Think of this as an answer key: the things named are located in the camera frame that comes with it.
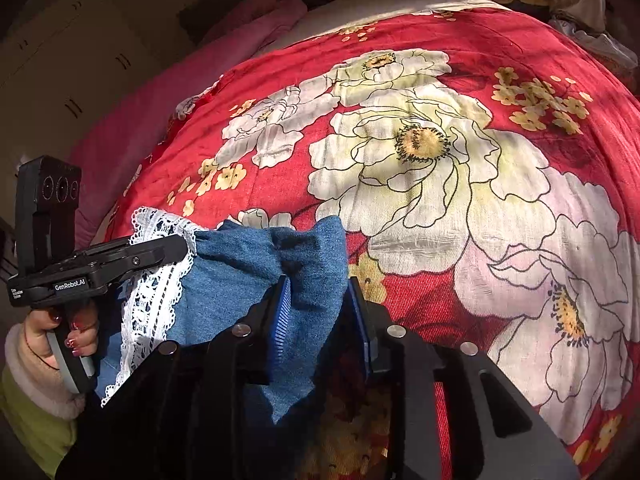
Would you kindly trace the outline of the left forearm yellow sleeve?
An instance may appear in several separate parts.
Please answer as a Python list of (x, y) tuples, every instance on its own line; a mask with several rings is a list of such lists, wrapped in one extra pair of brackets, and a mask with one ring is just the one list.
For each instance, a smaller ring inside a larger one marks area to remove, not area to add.
[(4, 342), (1, 411), (26, 453), (50, 479), (77, 440), (76, 419), (86, 398), (66, 390), (61, 374), (29, 347), (16, 324)]

